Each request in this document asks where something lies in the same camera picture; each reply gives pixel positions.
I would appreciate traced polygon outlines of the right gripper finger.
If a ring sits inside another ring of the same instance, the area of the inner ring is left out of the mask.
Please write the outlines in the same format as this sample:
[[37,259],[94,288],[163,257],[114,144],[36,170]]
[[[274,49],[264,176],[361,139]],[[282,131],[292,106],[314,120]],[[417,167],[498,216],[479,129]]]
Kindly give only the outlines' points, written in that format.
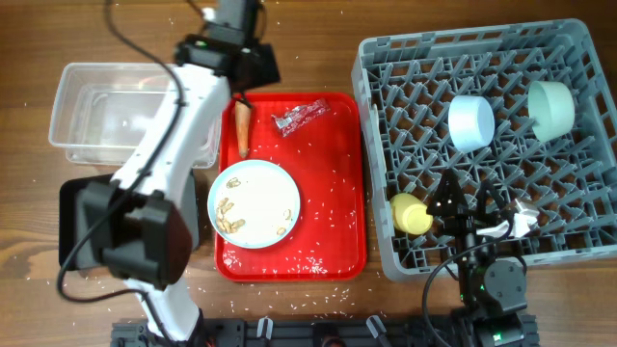
[[491,180],[485,179],[480,183],[475,198],[477,201],[476,212],[478,215],[487,214],[488,199],[493,200],[497,206],[497,210],[504,208],[504,200]]
[[452,169],[444,170],[427,206],[427,213],[437,217],[456,217],[466,215],[468,212],[469,206],[459,185],[457,174]]

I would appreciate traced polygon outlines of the yellow cup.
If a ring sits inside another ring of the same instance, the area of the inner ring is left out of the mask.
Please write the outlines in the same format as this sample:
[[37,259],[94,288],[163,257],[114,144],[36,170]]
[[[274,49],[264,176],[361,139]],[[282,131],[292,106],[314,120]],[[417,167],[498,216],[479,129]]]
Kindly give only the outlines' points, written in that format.
[[396,229],[412,234],[426,233],[433,225],[433,216],[427,213],[427,206],[411,194],[400,193],[389,201]]

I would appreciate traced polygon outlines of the light blue bowl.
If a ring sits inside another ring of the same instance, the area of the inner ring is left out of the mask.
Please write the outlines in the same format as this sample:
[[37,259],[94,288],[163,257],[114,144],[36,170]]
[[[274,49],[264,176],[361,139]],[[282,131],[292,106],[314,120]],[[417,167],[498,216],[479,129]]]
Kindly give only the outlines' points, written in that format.
[[482,96],[455,96],[448,109],[447,122],[452,143],[460,152],[469,153],[493,141],[495,115]]

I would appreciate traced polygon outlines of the green bowl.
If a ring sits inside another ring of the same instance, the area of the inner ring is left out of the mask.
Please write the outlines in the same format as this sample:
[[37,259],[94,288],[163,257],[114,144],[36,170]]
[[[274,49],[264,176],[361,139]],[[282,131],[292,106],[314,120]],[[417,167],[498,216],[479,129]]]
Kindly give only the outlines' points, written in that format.
[[560,82],[534,81],[528,94],[528,114],[536,139],[542,143],[569,133],[575,122],[575,104],[568,87]]

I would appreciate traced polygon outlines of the red foil wrapper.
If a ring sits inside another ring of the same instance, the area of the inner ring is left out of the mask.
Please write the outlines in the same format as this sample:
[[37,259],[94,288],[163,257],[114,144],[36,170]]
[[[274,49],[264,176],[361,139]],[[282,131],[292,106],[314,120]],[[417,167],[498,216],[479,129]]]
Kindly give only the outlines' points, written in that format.
[[329,103],[324,98],[320,98],[310,104],[299,105],[287,110],[282,116],[273,115],[272,120],[281,136],[285,138],[330,111]]

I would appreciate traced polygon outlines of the light blue plate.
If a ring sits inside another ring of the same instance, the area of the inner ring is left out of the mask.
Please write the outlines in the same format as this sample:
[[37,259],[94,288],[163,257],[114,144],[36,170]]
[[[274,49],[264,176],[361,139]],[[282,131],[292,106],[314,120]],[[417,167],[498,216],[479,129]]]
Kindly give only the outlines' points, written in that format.
[[290,234],[300,219],[300,191],[280,166],[246,160],[224,169],[208,193],[215,231],[243,249],[264,249]]

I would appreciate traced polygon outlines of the orange carrot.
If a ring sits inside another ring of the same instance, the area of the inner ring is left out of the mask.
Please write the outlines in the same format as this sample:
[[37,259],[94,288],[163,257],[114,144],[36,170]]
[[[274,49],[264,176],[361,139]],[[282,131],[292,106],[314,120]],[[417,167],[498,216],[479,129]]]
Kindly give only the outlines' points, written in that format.
[[237,101],[235,103],[235,124],[238,145],[238,154],[245,159],[249,153],[249,129],[252,109],[246,104]]

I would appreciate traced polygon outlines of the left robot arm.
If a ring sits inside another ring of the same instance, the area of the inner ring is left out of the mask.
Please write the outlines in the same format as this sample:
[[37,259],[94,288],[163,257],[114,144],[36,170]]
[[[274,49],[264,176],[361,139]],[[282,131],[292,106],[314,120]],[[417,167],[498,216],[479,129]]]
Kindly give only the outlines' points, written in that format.
[[194,247],[179,207],[204,130],[251,89],[281,79],[263,41],[265,7],[223,1],[200,10],[201,29],[181,41],[164,70],[171,83],[150,128],[108,183],[87,178],[75,195],[75,242],[62,247],[59,276],[89,256],[123,280],[147,315],[140,341],[206,346],[201,309],[182,277]]

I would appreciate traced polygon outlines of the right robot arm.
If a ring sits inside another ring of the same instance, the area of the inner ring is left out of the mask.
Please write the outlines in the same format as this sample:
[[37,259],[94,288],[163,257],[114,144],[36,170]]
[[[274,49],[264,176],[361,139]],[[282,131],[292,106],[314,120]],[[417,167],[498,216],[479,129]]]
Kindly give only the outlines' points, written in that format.
[[[494,184],[484,180],[469,207],[457,174],[446,169],[427,208],[442,220],[440,232],[455,239],[456,253],[443,260],[424,284],[422,318],[438,346],[524,346],[529,329],[521,312],[527,308],[526,261],[501,252],[498,245],[513,236],[527,235],[539,210],[527,200],[507,203]],[[428,294],[437,274],[457,265],[463,307],[448,317],[449,326],[437,329],[428,311]]]

